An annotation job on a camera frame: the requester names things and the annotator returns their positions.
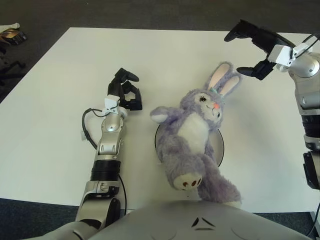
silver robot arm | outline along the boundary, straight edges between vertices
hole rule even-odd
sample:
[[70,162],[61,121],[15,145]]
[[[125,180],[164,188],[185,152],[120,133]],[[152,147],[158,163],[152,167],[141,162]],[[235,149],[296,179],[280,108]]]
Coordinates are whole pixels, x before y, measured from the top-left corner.
[[[312,36],[317,40],[308,45]],[[241,20],[224,38],[251,38],[252,43],[267,53],[266,59],[255,67],[239,67],[237,71],[246,76],[263,80],[276,65],[281,72],[288,72],[295,83],[295,99],[304,126],[305,146],[310,150],[303,154],[307,184],[320,190],[320,54],[312,52],[312,46],[320,34],[309,36],[300,45],[269,30]]]
[[[121,203],[116,195],[120,189],[120,167],[125,135],[126,109],[142,110],[141,94],[128,80],[138,82],[139,78],[121,68],[109,84],[104,99],[105,109],[87,109],[82,116],[85,138],[96,148],[90,180],[86,183],[84,194],[74,222],[49,232],[37,240],[87,240],[97,232],[120,218]],[[132,92],[135,98],[127,101],[125,94]],[[85,116],[91,111],[102,112],[105,117],[101,124],[101,139],[96,145],[85,128]]]

black cable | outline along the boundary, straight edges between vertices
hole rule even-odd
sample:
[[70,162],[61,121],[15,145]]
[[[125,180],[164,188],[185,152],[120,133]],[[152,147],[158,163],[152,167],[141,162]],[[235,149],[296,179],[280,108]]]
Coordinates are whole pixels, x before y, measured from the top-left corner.
[[309,36],[307,36],[302,42],[305,43],[306,41],[308,41],[310,38],[312,38],[315,34],[312,33]]
[[[86,117],[86,115],[88,113],[93,112],[94,115],[96,115],[97,117],[103,118],[103,117],[107,116],[109,114],[109,112],[106,115],[102,115],[101,116],[101,115],[97,115],[95,113],[95,111],[100,112],[100,113],[102,112],[102,110],[96,109],[96,108],[88,108],[87,110],[84,111],[84,113],[82,114],[82,130],[84,132],[84,135],[85,135],[86,139],[91,143],[91,145],[94,147],[94,149],[97,149],[97,144],[93,141],[93,139],[91,138],[91,136],[90,136],[90,134],[89,134],[89,132],[88,132],[88,130],[86,128],[85,117]],[[120,174],[119,174],[119,179],[121,181],[122,188],[123,188],[123,193],[124,193],[124,215],[126,215],[127,214],[127,193],[126,193],[125,184],[122,181],[122,178],[121,178]]]
[[309,237],[309,235],[311,234],[311,232],[314,230],[314,228],[316,226],[317,218],[318,218],[318,214],[319,214],[319,209],[320,209],[320,202],[319,202],[318,208],[316,210],[316,214],[315,214],[315,217],[314,217],[313,225],[312,225],[311,229],[309,230],[309,232],[306,234],[307,237]]
[[124,194],[124,215],[127,214],[127,193],[126,193],[126,188],[125,188],[125,184],[124,182],[122,181],[122,178],[119,174],[119,179],[121,181],[121,184],[122,184],[122,188],[123,188],[123,194]]
[[94,142],[94,140],[91,138],[91,136],[90,136],[90,134],[89,134],[89,132],[88,132],[88,130],[87,130],[87,128],[86,128],[85,117],[86,117],[86,115],[87,115],[88,113],[90,113],[90,112],[93,112],[94,115],[96,115],[96,116],[99,117],[99,118],[103,118],[103,117],[107,116],[109,113],[107,113],[106,115],[100,116],[100,115],[97,115],[97,114],[95,113],[95,111],[97,111],[97,112],[102,112],[102,110],[100,110],[100,109],[95,109],[95,108],[88,108],[87,110],[84,111],[84,113],[82,114],[82,130],[83,130],[83,132],[84,132],[85,138],[91,143],[91,145],[92,145],[95,149],[97,149],[97,144],[96,144],[96,143]]
[[309,50],[313,45],[315,45],[316,42],[319,41],[319,40],[320,40],[319,37],[316,37],[316,40],[315,40],[306,50],[304,50],[299,56],[297,56],[296,59],[299,58],[300,56],[302,56],[306,51],[308,51],[308,50]]
[[94,149],[97,149],[97,144],[93,141],[93,139],[91,138],[87,128],[86,128],[86,124],[85,124],[85,117],[88,113],[90,113],[93,109],[92,108],[88,108],[87,110],[84,111],[84,113],[82,114],[82,130],[83,133],[85,135],[85,138],[91,143],[91,145],[94,147]]

pink inner ear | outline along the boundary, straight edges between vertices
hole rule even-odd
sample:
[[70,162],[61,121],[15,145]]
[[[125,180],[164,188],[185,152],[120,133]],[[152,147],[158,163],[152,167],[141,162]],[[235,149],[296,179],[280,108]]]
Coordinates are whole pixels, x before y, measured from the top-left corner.
[[215,87],[215,85],[219,82],[220,79],[223,78],[224,75],[226,75],[230,68],[231,66],[228,63],[221,64],[212,75],[208,90],[210,90],[212,87]]

purple stuffed bunny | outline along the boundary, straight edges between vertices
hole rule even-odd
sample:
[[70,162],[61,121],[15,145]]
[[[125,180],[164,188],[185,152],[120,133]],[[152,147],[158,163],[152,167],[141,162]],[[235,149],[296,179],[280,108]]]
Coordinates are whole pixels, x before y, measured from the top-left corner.
[[151,119],[162,125],[157,132],[156,153],[175,189],[198,188],[205,201],[240,206],[240,192],[221,175],[209,140],[210,132],[221,125],[224,98],[240,82],[240,74],[223,62],[204,89],[191,90],[182,98],[180,108],[159,106],[151,111]]

bunny eye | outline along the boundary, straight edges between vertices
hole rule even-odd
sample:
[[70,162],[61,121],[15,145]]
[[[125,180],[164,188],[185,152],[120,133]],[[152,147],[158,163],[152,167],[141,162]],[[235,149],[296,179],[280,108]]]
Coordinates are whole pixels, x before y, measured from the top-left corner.
[[201,96],[200,97],[200,102],[205,102],[205,101],[207,101],[207,99],[204,96]]

